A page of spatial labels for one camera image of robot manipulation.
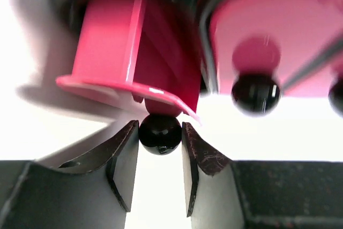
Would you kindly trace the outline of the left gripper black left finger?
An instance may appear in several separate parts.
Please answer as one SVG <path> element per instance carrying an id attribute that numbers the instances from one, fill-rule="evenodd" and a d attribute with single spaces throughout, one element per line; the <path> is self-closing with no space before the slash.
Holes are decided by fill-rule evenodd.
<path id="1" fill-rule="evenodd" d="M 131 210 L 139 122 L 56 168 L 1 161 L 1 228 L 124 228 Z"/>

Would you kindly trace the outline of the pink drawer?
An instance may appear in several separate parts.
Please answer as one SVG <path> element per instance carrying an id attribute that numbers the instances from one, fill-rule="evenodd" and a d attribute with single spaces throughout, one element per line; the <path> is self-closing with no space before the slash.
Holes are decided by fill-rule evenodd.
<path id="1" fill-rule="evenodd" d="M 327 98 L 333 110 L 342 115 L 342 0 L 316 0 L 324 8 L 324 20 L 333 25 L 332 36 L 326 36 L 311 63 L 311 72 L 330 68 L 333 83 Z"/>
<path id="2" fill-rule="evenodd" d="M 220 0 L 208 26 L 219 93 L 253 115 L 281 97 L 327 97 L 330 68 L 310 69 L 334 31 L 316 0 Z"/>
<path id="3" fill-rule="evenodd" d="M 153 154 L 181 141 L 180 114 L 196 118 L 201 54 L 191 26 L 164 0 L 89 0 L 72 72 L 56 84 L 131 111 L 147 111 L 139 140 Z"/>

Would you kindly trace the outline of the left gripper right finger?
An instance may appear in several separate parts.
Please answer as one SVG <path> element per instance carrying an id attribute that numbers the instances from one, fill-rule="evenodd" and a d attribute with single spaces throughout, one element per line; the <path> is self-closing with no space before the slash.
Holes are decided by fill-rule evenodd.
<path id="1" fill-rule="evenodd" d="M 342 228 L 342 163 L 233 161 L 182 124 L 192 228 Z"/>

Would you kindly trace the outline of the pink bottom drawer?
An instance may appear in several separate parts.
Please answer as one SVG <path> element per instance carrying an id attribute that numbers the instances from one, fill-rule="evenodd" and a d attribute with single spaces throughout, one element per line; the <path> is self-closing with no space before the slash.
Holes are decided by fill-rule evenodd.
<path id="1" fill-rule="evenodd" d="M 139 140 L 153 154 L 181 141 L 180 114 L 196 118 L 201 54 L 191 26 L 164 0 L 89 0 L 72 72 L 56 84 L 131 111 L 147 111 Z"/>

